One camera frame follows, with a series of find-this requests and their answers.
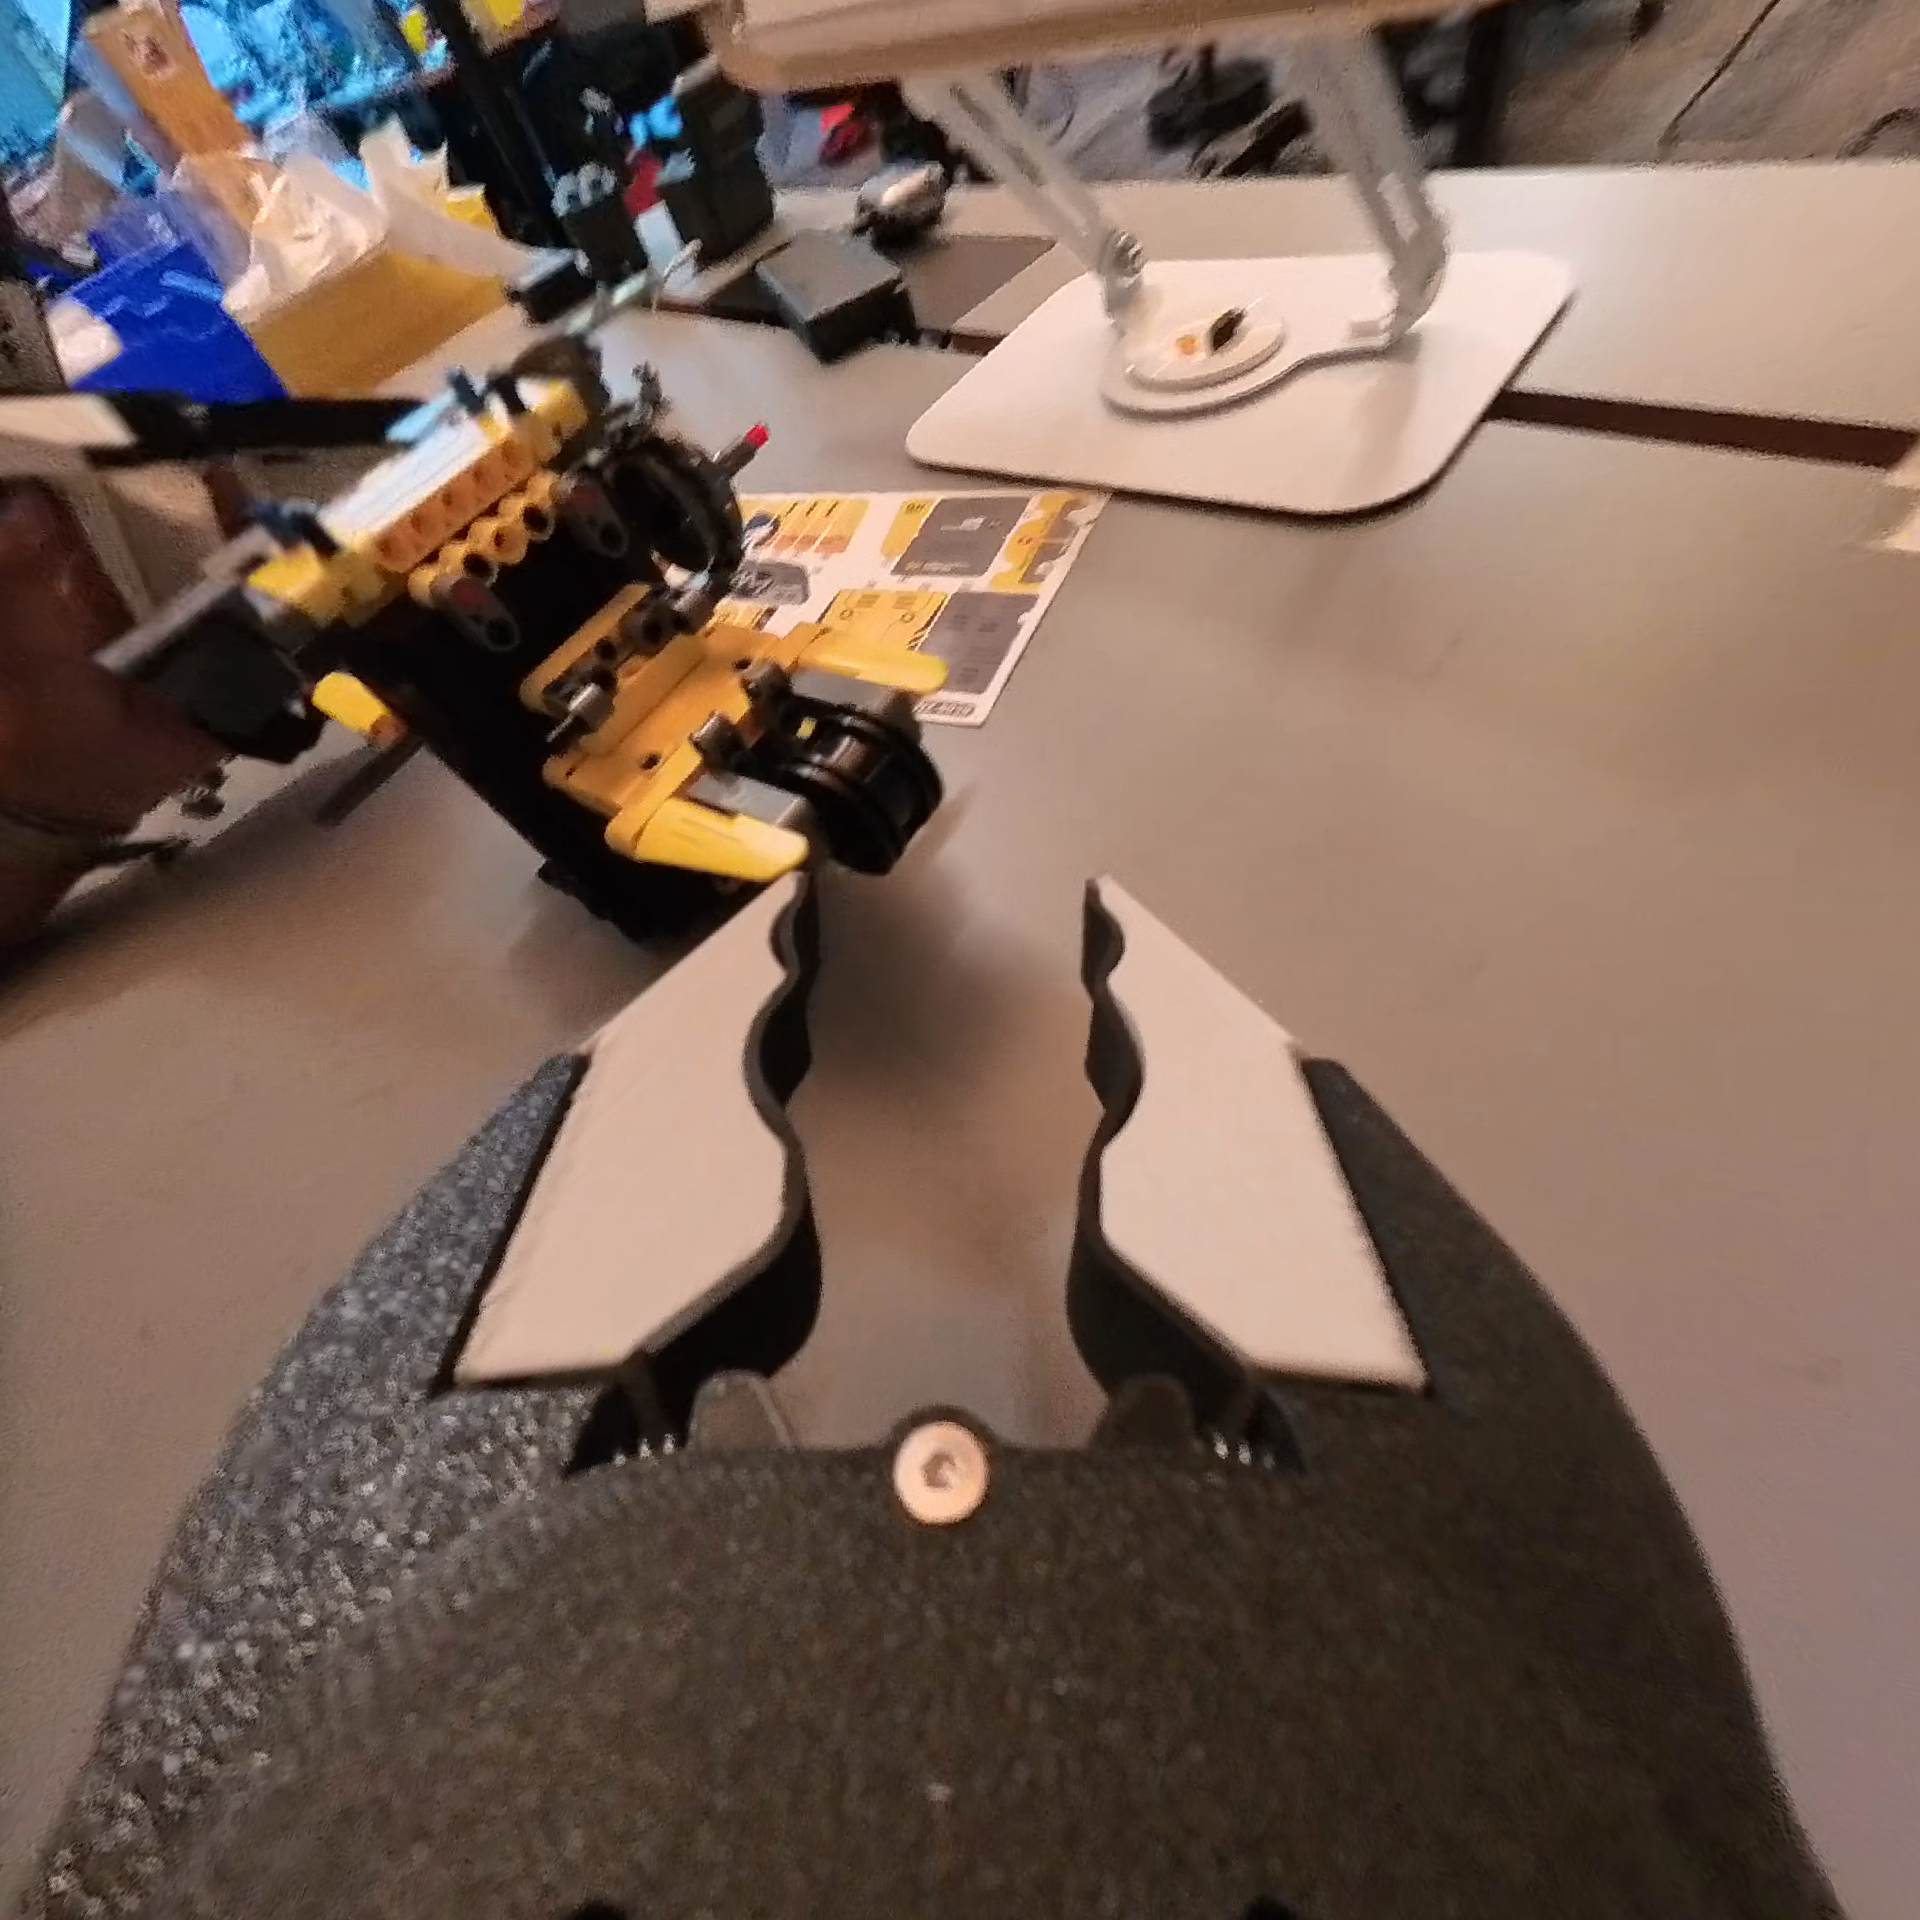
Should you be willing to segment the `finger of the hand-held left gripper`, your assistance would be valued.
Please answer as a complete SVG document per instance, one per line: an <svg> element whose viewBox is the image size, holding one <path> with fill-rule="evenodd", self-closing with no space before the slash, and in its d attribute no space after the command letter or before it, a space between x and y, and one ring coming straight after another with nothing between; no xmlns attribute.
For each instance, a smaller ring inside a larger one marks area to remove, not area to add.
<svg viewBox="0 0 1920 1920"><path fill-rule="evenodd" d="M101 465L211 463L257 453L384 448L418 416L416 400L190 400L178 392L3 397L5 453Z"/></svg>

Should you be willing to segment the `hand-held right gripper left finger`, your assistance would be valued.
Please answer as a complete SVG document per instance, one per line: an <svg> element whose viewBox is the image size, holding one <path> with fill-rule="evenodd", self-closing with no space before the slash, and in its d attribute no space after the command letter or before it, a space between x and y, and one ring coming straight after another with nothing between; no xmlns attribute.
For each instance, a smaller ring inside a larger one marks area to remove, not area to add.
<svg viewBox="0 0 1920 1920"><path fill-rule="evenodd" d="M662 1386L784 1369L823 1301L789 1101L809 1069L809 874L775 880L584 1044L451 1351L451 1383Z"/></svg>

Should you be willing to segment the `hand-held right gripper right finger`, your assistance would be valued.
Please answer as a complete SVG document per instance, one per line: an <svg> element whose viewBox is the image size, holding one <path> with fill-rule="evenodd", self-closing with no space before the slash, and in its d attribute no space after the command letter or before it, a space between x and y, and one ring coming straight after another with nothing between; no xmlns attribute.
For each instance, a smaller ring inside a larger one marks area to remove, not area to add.
<svg viewBox="0 0 1920 1920"><path fill-rule="evenodd" d="M1297 1037L1114 874L1083 890L1096 1125L1066 1284L1115 1408L1286 1426L1314 1393L1413 1410L1426 1360Z"/></svg>

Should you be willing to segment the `yellow grey building-block toy vehicle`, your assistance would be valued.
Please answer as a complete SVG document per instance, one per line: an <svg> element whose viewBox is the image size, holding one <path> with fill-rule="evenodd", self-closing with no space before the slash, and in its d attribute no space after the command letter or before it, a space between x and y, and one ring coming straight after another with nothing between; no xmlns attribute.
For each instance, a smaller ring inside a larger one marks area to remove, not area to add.
<svg viewBox="0 0 1920 1920"><path fill-rule="evenodd" d="M819 615L733 615L753 564L738 474L767 446L689 438L655 366L609 390L549 342L443 397L195 401L113 392L111 469L374 449L330 500L259 497L247 536L104 663L211 735L291 766L349 729L446 766L545 878L639 940L831 862L883 874L945 801L921 705L949 663Z"/></svg>

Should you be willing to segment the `person's left hand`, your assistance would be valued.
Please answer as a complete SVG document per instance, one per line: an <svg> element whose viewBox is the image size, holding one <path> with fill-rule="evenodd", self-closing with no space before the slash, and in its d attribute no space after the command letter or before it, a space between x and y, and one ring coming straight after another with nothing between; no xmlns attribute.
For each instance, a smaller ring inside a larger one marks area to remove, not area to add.
<svg viewBox="0 0 1920 1920"><path fill-rule="evenodd" d="M38 482L3 488L3 801L51 826L131 832L223 756L101 650L131 624L79 516Z"/></svg>

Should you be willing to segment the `blue plastic bin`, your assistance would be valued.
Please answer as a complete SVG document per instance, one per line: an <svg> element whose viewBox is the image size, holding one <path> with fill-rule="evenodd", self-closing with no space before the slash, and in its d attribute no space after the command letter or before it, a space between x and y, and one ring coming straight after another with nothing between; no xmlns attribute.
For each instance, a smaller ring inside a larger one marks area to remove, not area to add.
<svg viewBox="0 0 1920 1920"><path fill-rule="evenodd" d="M81 392L173 392L195 401L286 397L190 241L118 257L48 302L46 324L65 378Z"/></svg>

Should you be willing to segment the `clear plastic bag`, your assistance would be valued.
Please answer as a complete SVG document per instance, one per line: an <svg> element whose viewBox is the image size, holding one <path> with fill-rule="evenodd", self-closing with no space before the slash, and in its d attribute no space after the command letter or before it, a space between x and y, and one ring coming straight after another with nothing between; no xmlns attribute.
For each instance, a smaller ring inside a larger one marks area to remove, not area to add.
<svg viewBox="0 0 1920 1920"><path fill-rule="evenodd" d="M382 255L512 281L533 250L511 239L448 151L418 151L397 120L355 160L259 145L185 154L160 192L225 287L234 320L261 320Z"/></svg>

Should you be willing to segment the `yellow box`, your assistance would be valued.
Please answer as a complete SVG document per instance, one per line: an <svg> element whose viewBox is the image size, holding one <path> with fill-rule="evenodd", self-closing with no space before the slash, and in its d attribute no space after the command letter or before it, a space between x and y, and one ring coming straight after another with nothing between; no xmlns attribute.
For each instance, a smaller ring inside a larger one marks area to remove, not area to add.
<svg viewBox="0 0 1920 1920"><path fill-rule="evenodd" d="M352 400L505 302L499 276L379 245L238 324L288 396Z"/></svg>

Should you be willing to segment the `yellow grey sticker sheet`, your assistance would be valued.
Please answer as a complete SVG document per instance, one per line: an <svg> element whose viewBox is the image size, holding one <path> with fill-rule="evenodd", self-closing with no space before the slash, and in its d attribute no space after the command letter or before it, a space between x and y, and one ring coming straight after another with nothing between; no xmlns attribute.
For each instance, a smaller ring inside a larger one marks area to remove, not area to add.
<svg viewBox="0 0 1920 1920"><path fill-rule="evenodd" d="M978 729L1107 504L1079 487L747 494L747 558L719 615L939 658L919 718Z"/></svg>

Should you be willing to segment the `black desktop equipment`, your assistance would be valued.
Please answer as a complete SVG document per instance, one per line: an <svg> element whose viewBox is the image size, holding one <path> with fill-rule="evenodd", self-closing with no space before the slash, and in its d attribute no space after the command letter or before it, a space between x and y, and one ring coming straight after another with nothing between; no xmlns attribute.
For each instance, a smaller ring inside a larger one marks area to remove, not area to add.
<svg viewBox="0 0 1920 1920"><path fill-rule="evenodd" d="M726 262L775 222L761 101L705 5L415 5L446 49L431 103L499 228L600 289Z"/></svg>

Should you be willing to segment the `black power adapter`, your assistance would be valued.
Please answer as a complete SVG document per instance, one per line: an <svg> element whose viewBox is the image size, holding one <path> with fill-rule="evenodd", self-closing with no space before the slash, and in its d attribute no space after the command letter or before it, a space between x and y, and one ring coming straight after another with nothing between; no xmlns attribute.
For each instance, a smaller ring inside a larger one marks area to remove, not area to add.
<svg viewBox="0 0 1920 1920"><path fill-rule="evenodd" d="M857 230L799 230L753 268L760 297L823 366L872 345L918 345L899 265Z"/></svg>

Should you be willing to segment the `white monitor stand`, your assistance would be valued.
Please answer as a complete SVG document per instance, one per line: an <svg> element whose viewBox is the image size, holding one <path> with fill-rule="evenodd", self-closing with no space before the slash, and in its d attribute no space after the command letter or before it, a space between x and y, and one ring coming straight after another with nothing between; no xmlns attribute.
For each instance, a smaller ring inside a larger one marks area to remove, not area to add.
<svg viewBox="0 0 1920 1920"><path fill-rule="evenodd" d="M1288 516L1401 503L1451 463L1574 295L1539 250L1451 249L1382 26L1426 2L705 5L720 66L761 92L893 81L1079 273L905 434L943 472ZM1365 250L1150 255L1009 96L1001 68L1279 26ZM1209 320L1243 304L1234 348Z"/></svg>

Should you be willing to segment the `grey computer mouse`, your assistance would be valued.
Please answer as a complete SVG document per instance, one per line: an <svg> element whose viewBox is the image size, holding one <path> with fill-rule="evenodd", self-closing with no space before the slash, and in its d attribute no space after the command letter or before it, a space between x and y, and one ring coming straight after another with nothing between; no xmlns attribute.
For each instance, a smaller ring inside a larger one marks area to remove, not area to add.
<svg viewBox="0 0 1920 1920"><path fill-rule="evenodd" d="M952 184L938 160L880 166L857 188L849 228L883 250L913 249L945 218Z"/></svg>

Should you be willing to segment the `black mouse pad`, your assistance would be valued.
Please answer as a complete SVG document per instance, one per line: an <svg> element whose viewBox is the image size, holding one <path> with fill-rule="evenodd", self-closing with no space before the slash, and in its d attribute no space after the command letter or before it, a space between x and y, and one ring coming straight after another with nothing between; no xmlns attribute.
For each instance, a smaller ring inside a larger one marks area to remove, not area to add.
<svg viewBox="0 0 1920 1920"><path fill-rule="evenodd" d="M1051 249L1040 236L931 230L894 253L918 345L949 348L966 316Z"/></svg>

